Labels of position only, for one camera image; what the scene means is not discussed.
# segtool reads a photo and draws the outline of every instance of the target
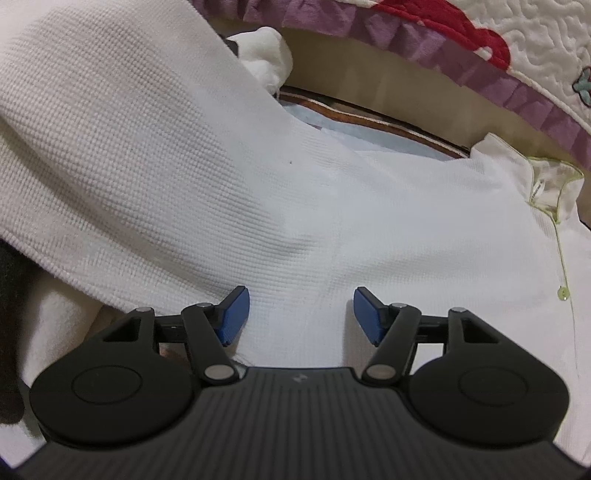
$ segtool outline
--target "blue fabric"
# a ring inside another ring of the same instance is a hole
[[[305,106],[283,100],[280,100],[280,103],[287,112],[297,119],[309,125],[321,127],[323,131],[336,137],[342,144],[355,151],[401,152],[441,161],[452,160],[449,155],[409,138],[374,130],[370,127],[337,122]]]

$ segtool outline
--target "logo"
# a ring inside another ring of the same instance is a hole
[[[291,377],[294,382],[302,383],[308,380],[308,377],[304,374],[296,375],[295,377]]]

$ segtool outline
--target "red fabric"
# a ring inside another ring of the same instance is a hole
[[[415,23],[421,21],[468,50],[489,47],[489,62],[501,70],[509,68],[511,55],[505,40],[492,30],[476,28],[462,10],[446,0],[384,0],[372,8]]]

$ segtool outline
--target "white waffle-knit fabric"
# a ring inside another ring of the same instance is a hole
[[[4,0],[0,167],[0,235],[103,303],[175,313],[247,285],[247,364],[363,365],[359,285],[465,306],[567,381],[557,441],[589,459],[582,180],[560,200],[578,282],[561,301],[533,169],[497,137],[448,162],[356,153],[286,113],[184,0]]]

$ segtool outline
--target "button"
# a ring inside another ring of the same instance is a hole
[[[569,289],[566,287],[560,287],[558,289],[558,298],[560,300],[568,300],[570,298]]]

